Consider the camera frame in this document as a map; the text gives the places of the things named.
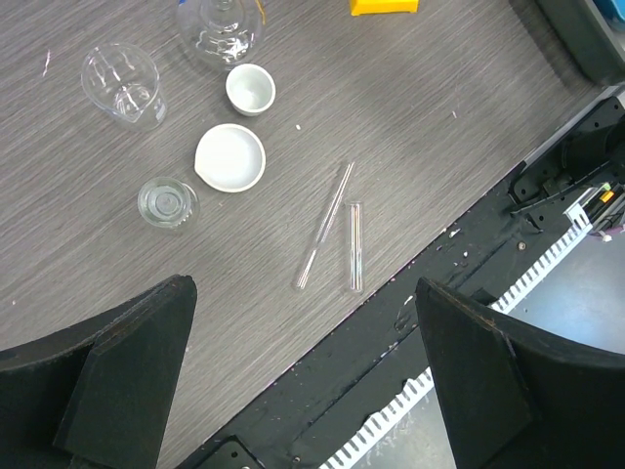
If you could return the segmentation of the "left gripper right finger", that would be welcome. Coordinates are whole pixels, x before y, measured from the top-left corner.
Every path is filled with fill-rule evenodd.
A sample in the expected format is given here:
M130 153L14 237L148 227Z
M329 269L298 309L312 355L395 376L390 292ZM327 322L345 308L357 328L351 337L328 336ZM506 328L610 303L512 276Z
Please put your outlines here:
M416 310L457 467L623 467L623 355L424 277Z

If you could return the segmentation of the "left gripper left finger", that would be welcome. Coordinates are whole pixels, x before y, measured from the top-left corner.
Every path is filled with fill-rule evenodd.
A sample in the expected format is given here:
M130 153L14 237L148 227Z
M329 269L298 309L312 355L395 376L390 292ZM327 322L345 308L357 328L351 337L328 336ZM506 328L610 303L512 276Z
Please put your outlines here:
M192 277L175 275L3 350L2 467L155 467L196 300Z

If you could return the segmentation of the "short glass test tube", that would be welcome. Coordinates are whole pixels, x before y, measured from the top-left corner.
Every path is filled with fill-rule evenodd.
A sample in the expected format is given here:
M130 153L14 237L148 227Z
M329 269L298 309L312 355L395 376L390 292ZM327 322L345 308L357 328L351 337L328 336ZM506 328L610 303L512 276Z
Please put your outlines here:
M363 204L361 201L346 203L346 239L348 289L352 293L361 293L364 289Z

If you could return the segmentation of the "yellow test tube rack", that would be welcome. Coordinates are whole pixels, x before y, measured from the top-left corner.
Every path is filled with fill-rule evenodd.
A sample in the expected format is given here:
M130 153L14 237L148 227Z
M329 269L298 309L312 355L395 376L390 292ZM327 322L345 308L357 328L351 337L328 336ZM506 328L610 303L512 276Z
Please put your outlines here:
M419 0L351 0L350 10L354 17L363 15L416 13Z

